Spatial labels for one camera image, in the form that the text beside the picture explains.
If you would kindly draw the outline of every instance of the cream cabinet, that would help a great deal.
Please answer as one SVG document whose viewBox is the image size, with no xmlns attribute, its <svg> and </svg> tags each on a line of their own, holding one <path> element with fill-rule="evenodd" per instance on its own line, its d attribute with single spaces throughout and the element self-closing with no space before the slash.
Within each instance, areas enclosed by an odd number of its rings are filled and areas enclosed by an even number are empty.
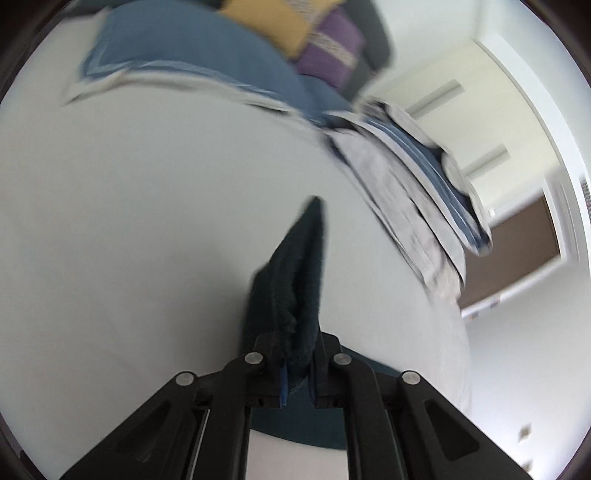
<svg viewBox="0 0 591 480">
<path fill-rule="evenodd" d="M 527 100 L 473 41 L 376 95 L 402 106 L 449 149 L 486 207 L 510 201 L 559 165 Z"/>
</svg>

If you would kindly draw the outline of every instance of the folded blanket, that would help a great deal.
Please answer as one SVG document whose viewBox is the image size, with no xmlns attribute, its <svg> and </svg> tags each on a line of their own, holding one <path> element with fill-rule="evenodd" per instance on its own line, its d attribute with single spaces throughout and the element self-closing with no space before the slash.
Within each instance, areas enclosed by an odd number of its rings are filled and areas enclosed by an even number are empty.
<svg viewBox="0 0 591 480">
<path fill-rule="evenodd" d="M 269 263 L 256 274 L 243 322 L 241 353 L 252 351 L 261 333 L 278 332 L 288 373 L 287 406 L 256 408 L 251 427 L 292 442 L 345 449 L 342 410 L 316 410 L 307 388 L 307 374 L 320 331 L 318 312 L 324 241 L 323 201 L 314 197 L 291 227 Z M 398 375 L 356 352 L 375 371 Z"/>
</svg>

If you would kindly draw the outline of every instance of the brown panel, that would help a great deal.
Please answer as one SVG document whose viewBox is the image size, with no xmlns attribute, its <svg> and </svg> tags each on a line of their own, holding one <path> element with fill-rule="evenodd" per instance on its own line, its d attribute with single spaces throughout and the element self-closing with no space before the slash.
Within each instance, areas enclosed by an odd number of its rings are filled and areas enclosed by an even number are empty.
<svg viewBox="0 0 591 480">
<path fill-rule="evenodd" d="M 544 196 L 492 229 L 487 257 L 466 253 L 466 289 L 461 308 L 503 290 L 560 255 Z"/>
</svg>

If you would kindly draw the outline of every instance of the white blanket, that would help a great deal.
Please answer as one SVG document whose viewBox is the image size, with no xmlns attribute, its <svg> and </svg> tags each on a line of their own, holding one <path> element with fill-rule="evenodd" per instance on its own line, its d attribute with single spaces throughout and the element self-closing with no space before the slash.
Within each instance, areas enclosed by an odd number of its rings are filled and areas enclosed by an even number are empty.
<svg viewBox="0 0 591 480">
<path fill-rule="evenodd" d="M 126 85 L 65 107 L 92 19 L 60 24 L 0 106 L 0 411 L 57 479 L 184 369 L 236 353 L 251 275 L 327 204 L 320 323 L 469 403 L 457 306 L 432 298 L 312 127 Z M 253 433 L 248 478 L 346 478 L 345 452 Z"/>
</svg>

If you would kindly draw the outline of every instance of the silver screw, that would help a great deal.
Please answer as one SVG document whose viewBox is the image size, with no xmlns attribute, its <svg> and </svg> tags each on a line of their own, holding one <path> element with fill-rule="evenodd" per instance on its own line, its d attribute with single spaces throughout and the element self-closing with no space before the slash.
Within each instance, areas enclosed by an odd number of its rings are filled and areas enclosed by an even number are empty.
<svg viewBox="0 0 591 480">
<path fill-rule="evenodd" d="M 421 376 L 416 372 L 408 371 L 402 374 L 402 380 L 408 385 L 416 385 L 421 381 Z"/>
<path fill-rule="evenodd" d="M 178 374 L 177 378 L 176 378 L 177 385 L 180 385 L 181 387 L 189 386 L 190 384 L 193 383 L 194 380 L 195 380 L 194 375 L 189 372 L 183 372 L 181 374 Z"/>
<path fill-rule="evenodd" d="M 337 365 L 349 365 L 351 363 L 351 357 L 346 353 L 337 353 L 333 360 Z"/>
<path fill-rule="evenodd" d="M 262 362 L 263 356 L 259 352 L 250 352 L 244 356 L 244 361 L 247 364 L 258 365 Z"/>
</svg>

